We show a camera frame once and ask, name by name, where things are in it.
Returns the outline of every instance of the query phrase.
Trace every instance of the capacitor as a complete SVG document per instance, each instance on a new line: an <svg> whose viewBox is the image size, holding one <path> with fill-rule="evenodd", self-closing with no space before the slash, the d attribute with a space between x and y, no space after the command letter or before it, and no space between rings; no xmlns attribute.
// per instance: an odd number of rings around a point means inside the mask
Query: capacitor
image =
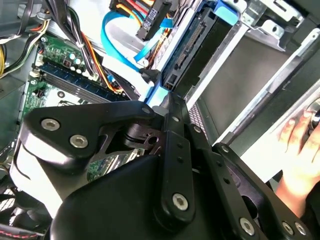
<svg viewBox="0 0 320 240"><path fill-rule="evenodd" d="M85 70L86 70L86 69L85 69L83 66L80 66L80 67L76 70L76 72L77 72L78 74L82 74Z"/></svg>
<svg viewBox="0 0 320 240"><path fill-rule="evenodd" d="M74 53L70 53L70 54L69 54L69 58L70 58L71 60L75 60L75 59L76 59L76 55L75 55Z"/></svg>
<svg viewBox="0 0 320 240"><path fill-rule="evenodd" d="M74 60L74 63L80 65L81 61L82 61L81 58L77 58Z"/></svg>
<svg viewBox="0 0 320 240"><path fill-rule="evenodd" d="M79 68L79 66L78 66L77 64L73 64L73 65L70 67L70 70L71 70L71 71L76 71L78 68Z"/></svg>

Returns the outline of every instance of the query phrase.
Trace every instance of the orange wire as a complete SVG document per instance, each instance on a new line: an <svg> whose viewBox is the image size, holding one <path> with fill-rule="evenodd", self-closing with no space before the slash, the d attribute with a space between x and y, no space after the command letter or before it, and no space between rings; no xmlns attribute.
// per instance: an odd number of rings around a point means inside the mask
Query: orange wire
<svg viewBox="0 0 320 240"><path fill-rule="evenodd" d="M30 29L30 31L39 31L43 25Z"/></svg>
<svg viewBox="0 0 320 240"><path fill-rule="evenodd" d="M134 14L134 12L133 11L131 11L129 8L127 8L125 5L123 5L123 4L117 4L116 5L116 8L117 9L123 9L124 11L126 11L128 14L130 14L133 18L134 18L134 20L139 24L139 26L141 27L141 22L140 22L140 20L139 20L139 18L137 17L137 15L135 15Z"/></svg>
<svg viewBox="0 0 320 240"><path fill-rule="evenodd" d="M104 74L104 72L103 72L103 70L102 70L102 68L101 68L101 66L100 66L100 64L99 64L99 62L98 62L98 60L97 60L97 57L96 57L96 55L95 55L95 51L94 51L94 49L93 49L90 41L88 40L87 36L86 36L83 32L82 32L82 36L83 36L83 38L84 38L84 41L85 41L85 42L87 43L87 45L88 45L89 51L90 51L90 53L91 53L91 55L92 55L92 58L93 58L94 65L95 65L97 71L100 73L101 77L103 78L103 80L104 80L105 84L107 85L107 87L108 87L110 90L114 91L114 92L122 92L122 91L123 91L122 89L115 89L115 88L113 88L113 86L110 84L110 82L109 82L108 79L106 78L106 76L105 76L105 74Z"/></svg>

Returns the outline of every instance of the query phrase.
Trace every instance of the motherboard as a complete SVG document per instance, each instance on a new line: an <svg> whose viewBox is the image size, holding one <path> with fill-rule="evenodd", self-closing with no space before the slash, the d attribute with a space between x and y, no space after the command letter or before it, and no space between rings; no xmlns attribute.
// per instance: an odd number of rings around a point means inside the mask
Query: motherboard
<svg viewBox="0 0 320 240"><path fill-rule="evenodd" d="M41 38L38 53L43 55L44 58L83 75L90 80L97 80L97 78L89 75L81 52L72 47L71 43L66 40L46 35Z"/></svg>
<svg viewBox="0 0 320 240"><path fill-rule="evenodd" d="M102 86L86 69L79 49L60 38L44 35L25 84L19 121L36 108L97 104L128 100ZM128 154L112 155L91 163L89 182L143 155L134 149Z"/></svg>

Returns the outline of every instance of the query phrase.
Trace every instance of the wire bundle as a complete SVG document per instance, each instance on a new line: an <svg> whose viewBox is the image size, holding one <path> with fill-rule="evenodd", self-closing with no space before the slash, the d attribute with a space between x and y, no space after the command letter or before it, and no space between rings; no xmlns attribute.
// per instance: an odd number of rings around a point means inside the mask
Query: wire bundle
<svg viewBox="0 0 320 240"><path fill-rule="evenodd" d="M4 78L9 73L12 73L22 67L22 65L26 62L27 58L29 57L36 42L47 31L48 26L49 26L49 20L44 21L42 26L40 27L40 30L27 39L25 46L24 46L24 49L23 49L22 54L19 57L19 59L17 61L15 61L13 64L11 64L10 66L8 66L7 68L5 68L3 70L3 72L0 72L0 79Z"/></svg>
<svg viewBox="0 0 320 240"><path fill-rule="evenodd" d="M122 89L117 89L112 86L108 81L106 74L102 71L101 64L97 59L92 44L81 32L80 21L76 11L71 7L68 7L64 0L45 0L45 2L53 20L58 24L70 41L80 48L89 74L91 76L96 76L98 73L110 90L116 93L122 92Z"/></svg>

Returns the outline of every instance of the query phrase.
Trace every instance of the red wire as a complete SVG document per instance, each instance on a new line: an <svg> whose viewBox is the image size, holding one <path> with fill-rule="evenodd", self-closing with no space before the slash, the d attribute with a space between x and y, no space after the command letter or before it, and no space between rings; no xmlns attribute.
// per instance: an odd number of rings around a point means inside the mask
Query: red wire
<svg viewBox="0 0 320 240"><path fill-rule="evenodd" d="M144 10L142 7L140 7L138 4L136 4L133 0L127 0L129 4L131 4L135 10L145 14L146 16L148 15L148 12Z"/></svg>

